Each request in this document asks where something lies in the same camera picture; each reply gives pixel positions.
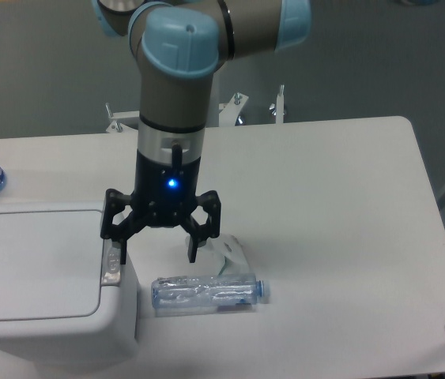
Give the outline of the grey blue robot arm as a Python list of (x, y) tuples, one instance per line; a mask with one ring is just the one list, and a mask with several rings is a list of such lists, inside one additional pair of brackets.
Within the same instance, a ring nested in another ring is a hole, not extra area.
[(146, 227), (181, 227), (187, 256), (220, 234), (217, 192), (197, 194), (214, 74), (228, 61), (302, 43), (307, 1), (95, 1), (102, 29), (125, 36), (141, 74), (134, 190), (108, 189), (100, 235), (127, 255)]

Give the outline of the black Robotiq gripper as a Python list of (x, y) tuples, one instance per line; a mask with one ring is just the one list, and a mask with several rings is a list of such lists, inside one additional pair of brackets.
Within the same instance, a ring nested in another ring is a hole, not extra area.
[[(134, 191), (130, 195), (107, 189), (101, 219), (100, 237), (120, 248), (120, 264), (127, 260), (127, 242), (146, 225), (176, 227), (189, 234), (187, 257), (196, 261), (198, 248), (209, 238), (218, 238), (221, 229), (221, 201), (215, 190), (196, 196), (200, 159), (176, 170), (171, 164), (152, 161), (137, 154)], [(130, 213), (119, 223), (118, 214), (130, 207)], [(203, 224), (192, 216), (201, 207), (207, 218)]]

